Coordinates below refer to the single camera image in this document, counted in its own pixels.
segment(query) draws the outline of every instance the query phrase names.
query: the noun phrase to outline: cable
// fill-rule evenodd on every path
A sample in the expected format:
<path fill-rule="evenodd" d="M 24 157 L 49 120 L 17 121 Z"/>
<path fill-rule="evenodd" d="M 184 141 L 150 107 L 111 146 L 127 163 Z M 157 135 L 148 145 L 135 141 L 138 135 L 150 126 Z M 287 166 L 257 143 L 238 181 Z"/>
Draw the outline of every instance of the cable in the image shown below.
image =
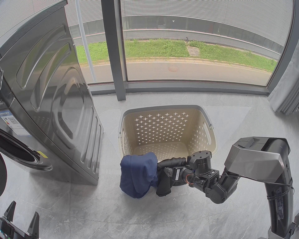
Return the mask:
<path fill-rule="evenodd" d="M 272 196 L 272 197 L 268 197 L 268 196 L 267 196 L 267 199 L 268 199 L 269 201 L 273 201 L 273 200 L 276 200 L 276 199 L 278 199 L 278 198 L 284 197 L 285 195 L 288 194 L 288 192 L 290 191 L 290 189 L 293 188 L 292 184 L 293 184 L 293 180 L 291 180 L 291 186 L 288 187 L 288 190 L 286 190 L 284 193 L 282 193 L 282 194 L 278 194 L 278 195 L 275 195 L 275 196 Z"/>
<path fill-rule="evenodd" d="M 281 185 L 281 186 L 291 186 L 290 184 L 286 184 L 286 183 L 271 183 L 271 182 L 265 182 L 265 181 L 261 181 L 261 180 L 256 180 L 256 179 L 253 179 L 253 178 L 249 178 L 249 177 L 246 177 L 246 176 L 242 176 L 242 175 L 236 175 L 236 176 L 233 176 L 233 175 L 228 175 L 227 172 L 225 172 L 225 175 L 220 175 L 220 177 L 243 177 L 243 178 L 247 178 L 247 179 L 250 179 L 250 180 L 253 180 L 253 181 L 256 181 L 256 182 L 260 182 L 260 183 L 268 183 L 268 184 L 275 184 L 275 185 Z"/>
<path fill-rule="evenodd" d="M 291 184 L 286 184 L 286 183 L 271 183 L 271 182 L 264 182 L 264 181 L 260 181 L 260 180 L 256 180 L 256 179 L 252 179 L 252 178 L 249 178 L 249 177 L 246 177 L 246 176 L 242 176 L 242 175 L 238 175 L 238 176 L 233 176 L 233 175 L 228 175 L 227 172 L 225 172 L 225 175 L 220 175 L 220 177 L 243 177 L 243 178 L 247 178 L 247 179 L 250 179 L 250 180 L 253 180 L 253 181 L 256 181 L 256 182 L 261 182 L 261 183 L 268 183 L 268 184 L 274 184 L 274 185 L 281 185 L 281 186 L 287 186 L 288 189 L 282 193 L 282 194 L 278 194 L 278 195 L 275 195 L 275 196 L 271 196 L 271 197 L 268 197 L 267 196 L 267 199 L 269 201 L 273 201 L 273 200 L 276 200 L 276 199 L 279 199 L 281 197 L 284 197 L 285 195 L 288 194 L 288 192 L 290 191 L 290 189 L 293 189 L 293 191 L 295 192 L 295 189 L 293 187 L 293 178 L 291 178 Z"/>
<path fill-rule="evenodd" d="M 192 185 L 192 184 L 194 184 L 194 183 L 190 183 L 190 182 L 188 182 L 187 177 L 190 176 L 190 175 L 192 175 L 192 174 L 193 174 L 193 173 L 191 173 L 191 174 L 187 174 L 187 175 L 186 175 L 186 183 L 188 183 L 188 184 L 190 184 L 190 185 Z"/>

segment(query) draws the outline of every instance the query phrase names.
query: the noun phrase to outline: road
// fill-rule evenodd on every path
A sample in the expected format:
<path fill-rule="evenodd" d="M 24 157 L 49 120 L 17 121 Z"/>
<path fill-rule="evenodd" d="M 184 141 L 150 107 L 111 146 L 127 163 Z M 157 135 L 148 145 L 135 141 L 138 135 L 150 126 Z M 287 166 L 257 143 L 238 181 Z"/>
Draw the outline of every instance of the road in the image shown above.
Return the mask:
<path fill-rule="evenodd" d="M 94 66 L 98 82 L 112 82 L 110 65 Z M 87 83 L 92 83 L 88 67 L 82 67 Z M 238 65 L 198 62 L 128 62 L 129 80 L 184 79 L 237 82 L 245 84 L 267 84 L 270 73 Z"/>

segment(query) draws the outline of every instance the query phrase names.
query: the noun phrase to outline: marble floor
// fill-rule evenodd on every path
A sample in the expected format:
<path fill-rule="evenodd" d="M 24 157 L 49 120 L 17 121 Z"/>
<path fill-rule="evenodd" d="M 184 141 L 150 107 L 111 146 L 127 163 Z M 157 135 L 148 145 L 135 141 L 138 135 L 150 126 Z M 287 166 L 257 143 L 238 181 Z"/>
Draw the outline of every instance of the marble floor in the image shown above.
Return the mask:
<path fill-rule="evenodd" d="M 105 95 L 94 96 L 94 104 L 105 129 L 97 186 L 32 176 L 5 158 L 9 176 L 0 213 L 15 200 L 13 223 L 20 229 L 27 231 L 37 211 L 41 239 L 267 237 L 270 215 L 263 183 L 240 179 L 235 193 L 220 205 L 188 186 L 174 187 L 166 197 L 158 197 L 151 188 L 141 199 L 120 190 L 120 117 L 131 108 L 162 104 L 196 104 L 206 109 L 218 140 L 212 166 L 220 171 L 231 145 L 241 137 L 287 138 L 295 188 L 293 214 L 299 213 L 299 112 L 285 116 L 272 111 L 267 97 L 223 93 L 128 94 L 124 102 L 118 102 L 116 95 Z"/>

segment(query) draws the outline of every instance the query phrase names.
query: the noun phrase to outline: washing machine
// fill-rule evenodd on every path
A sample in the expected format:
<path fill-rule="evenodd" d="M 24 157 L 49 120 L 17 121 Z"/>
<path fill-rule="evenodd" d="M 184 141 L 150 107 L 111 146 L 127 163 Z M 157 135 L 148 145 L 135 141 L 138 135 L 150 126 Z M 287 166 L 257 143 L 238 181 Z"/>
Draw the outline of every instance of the washing machine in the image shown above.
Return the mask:
<path fill-rule="evenodd" d="M 0 151 L 41 177 L 96 185 L 103 127 L 62 1 L 0 47 Z"/>

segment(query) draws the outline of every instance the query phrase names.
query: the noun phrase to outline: qr code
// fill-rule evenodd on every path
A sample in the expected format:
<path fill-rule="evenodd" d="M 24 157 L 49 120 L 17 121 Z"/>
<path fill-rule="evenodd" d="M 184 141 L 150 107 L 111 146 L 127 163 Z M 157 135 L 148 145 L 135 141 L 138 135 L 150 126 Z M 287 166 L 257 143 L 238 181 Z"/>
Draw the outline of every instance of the qr code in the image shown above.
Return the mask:
<path fill-rule="evenodd" d="M 12 122 L 13 125 L 19 124 L 18 121 L 14 117 L 9 117 L 9 120 Z"/>

